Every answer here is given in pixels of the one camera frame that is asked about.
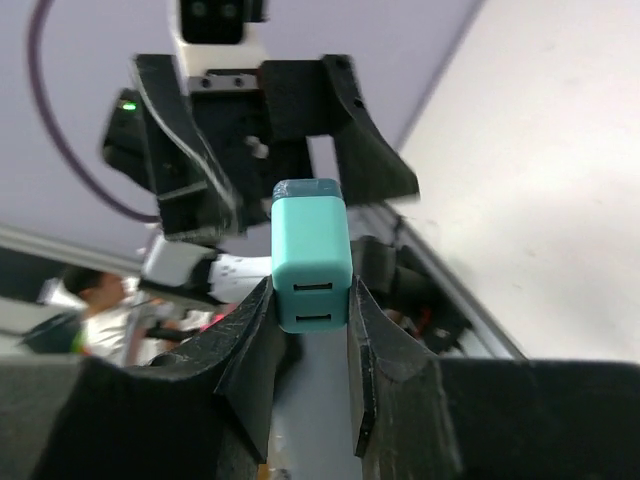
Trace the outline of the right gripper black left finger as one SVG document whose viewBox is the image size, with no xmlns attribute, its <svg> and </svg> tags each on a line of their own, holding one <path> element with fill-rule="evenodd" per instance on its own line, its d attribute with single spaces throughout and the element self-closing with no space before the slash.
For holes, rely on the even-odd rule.
<svg viewBox="0 0 640 480">
<path fill-rule="evenodd" d="M 142 367 L 87 355 L 1 361 L 5 479 L 252 479 L 266 456 L 228 400 L 263 295 Z"/>
</svg>

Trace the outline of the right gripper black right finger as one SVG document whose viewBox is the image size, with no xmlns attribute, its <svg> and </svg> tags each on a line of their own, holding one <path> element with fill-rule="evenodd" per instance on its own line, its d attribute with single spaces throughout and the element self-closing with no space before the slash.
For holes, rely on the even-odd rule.
<svg viewBox="0 0 640 480">
<path fill-rule="evenodd" d="M 366 479 L 635 479 L 639 368 L 439 357 L 352 284 L 355 454 Z"/>
</svg>

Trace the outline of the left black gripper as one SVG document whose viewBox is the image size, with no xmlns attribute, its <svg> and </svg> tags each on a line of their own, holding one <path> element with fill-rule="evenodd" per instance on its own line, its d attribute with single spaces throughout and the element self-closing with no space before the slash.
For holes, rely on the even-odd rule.
<svg viewBox="0 0 640 480">
<path fill-rule="evenodd" d="M 308 140 L 327 132 L 327 84 L 345 202 L 419 194 L 416 174 L 371 119 L 347 55 L 210 69 L 188 80 L 190 106 L 171 55 L 134 56 L 132 77 L 167 238 L 241 234 L 266 222 L 279 182 L 314 178 Z"/>
</svg>

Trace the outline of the teal plug adapter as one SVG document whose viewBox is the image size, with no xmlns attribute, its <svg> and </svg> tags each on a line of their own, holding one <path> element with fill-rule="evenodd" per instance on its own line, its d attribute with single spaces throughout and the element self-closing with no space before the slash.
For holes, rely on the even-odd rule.
<svg viewBox="0 0 640 480">
<path fill-rule="evenodd" d="M 271 205 L 272 285 L 280 327 L 303 334 L 347 323 L 353 266 L 347 210 L 333 179 L 276 184 Z"/>
</svg>

